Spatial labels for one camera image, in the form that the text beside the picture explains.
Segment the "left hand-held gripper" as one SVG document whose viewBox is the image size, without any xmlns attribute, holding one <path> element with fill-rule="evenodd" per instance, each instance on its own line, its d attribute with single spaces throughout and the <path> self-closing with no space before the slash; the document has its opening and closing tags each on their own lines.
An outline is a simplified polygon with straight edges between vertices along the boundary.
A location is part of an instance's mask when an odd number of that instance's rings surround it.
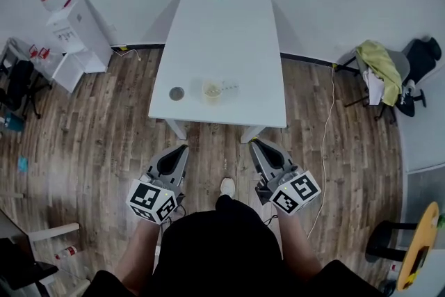
<svg viewBox="0 0 445 297">
<path fill-rule="evenodd" d="M 188 155 L 188 146 L 179 145 L 152 157 L 140 178 L 132 181 L 126 199 L 135 215 L 153 223 L 163 223 L 182 203 L 181 183 Z"/>
</svg>

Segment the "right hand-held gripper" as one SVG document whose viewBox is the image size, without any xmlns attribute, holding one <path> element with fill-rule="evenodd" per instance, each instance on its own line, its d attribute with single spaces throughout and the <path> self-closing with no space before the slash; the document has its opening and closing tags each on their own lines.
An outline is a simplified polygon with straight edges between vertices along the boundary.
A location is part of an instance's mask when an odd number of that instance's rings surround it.
<svg viewBox="0 0 445 297">
<path fill-rule="evenodd" d="M 287 216 L 308 205 L 321 188 L 312 174 L 295 166 L 289 153 L 278 144 L 261 138 L 250 141 L 250 154 L 262 178 L 255 187 L 262 204 L 270 202 Z M 283 170 L 274 174 L 274 170 Z"/>
</svg>

